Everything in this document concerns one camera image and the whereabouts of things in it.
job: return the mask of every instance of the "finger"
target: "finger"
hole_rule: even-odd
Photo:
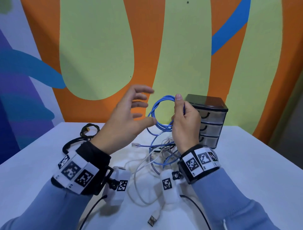
[[[191,111],[197,111],[188,101],[184,102],[184,106],[185,106],[185,114]]]
[[[181,94],[177,94],[175,97],[175,118],[184,117],[184,100]]]
[[[141,114],[141,113],[132,113],[133,119],[138,118],[138,117],[142,117],[142,116],[143,116],[143,114]]]
[[[137,93],[153,93],[154,90],[145,85],[133,85],[125,93],[121,101],[132,101],[134,100]]]
[[[147,100],[147,96],[143,93],[136,93],[134,100]]]
[[[135,107],[147,108],[148,104],[146,102],[143,102],[143,101],[133,101],[132,102],[132,108],[135,108]]]
[[[144,129],[151,127],[157,123],[156,118],[154,117],[146,117],[142,120],[137,120],[138,123],[138,130],[137,134],[141,133]]]

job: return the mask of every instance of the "hand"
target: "hand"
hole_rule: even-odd
[[[201,116],[189,102],[183,100],[181,94],[175,97],[175,114],[171,119],[174,120],[172,137],[181,154],[199,144]]]
[[[148,86],[131,86],[91,143],[110,155],[130,144],[144,129],[155,125],[157,122],[155,118],[146,117],[142,120],[134,120],[143,115],[131,113],[131,108],[148,106],[146,102],[133,100],[147,100],[147,96],[142,93],[153,92],[154,90]]]

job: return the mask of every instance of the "tabletop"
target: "tabletop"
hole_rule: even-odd
[[[22,214],[30,205],[63,158],[63,145],[79,137],[85,124],[60,123],[0,165],[0,226]],[[152,139],[153,136],[144,130],[134,142],[149,145]],[[302,229],[303,170],[237,126],[223,127],[215,152],[240,191],[260,202],[277,227],[281,230]],[[124,167],[127,163],[126,167],[134,171],[138,159],[147,153],[148,148],[132,148],[129,145],[111,155],[110,166]],[[138,172],[137,185],[147,201],[160,195],[160,180],[151,167]],[[160,196],[152,205],[146,206],[139,200],[133,181],[128,188],[128,195],[120,207],[110,207],[101,201],[88,218],[85,230],[100,227],[151,229],[147,220],[154,210],[161,207],[163,199]],[[181,183],[180,188],[183,194],[197,201],[204,211],[190,185]],[[101,195],[92,198],[80,220]],[[153,229],[207,229],[200,215],[193,204],[184,200],[172,210],[163,210]]]

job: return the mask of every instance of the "left hand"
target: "left hand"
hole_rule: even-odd
[[[148,106],[146,102],[133,100],[147,100],[147,96],[142,93],[153,92],[154,90],[149,86],[131,86],[91,143],[110,155],[130,144],[144,129],[155,125],[157,120],[154,117],[134,120],[143,115],[131,113],[131,108]]]

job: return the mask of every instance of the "fingernail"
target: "fingernail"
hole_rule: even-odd
[[[181,99],[183,99],[181,94],[176,94],[176,97],[175,97],[175,98],[176,98],[176,100],[181,100]]]

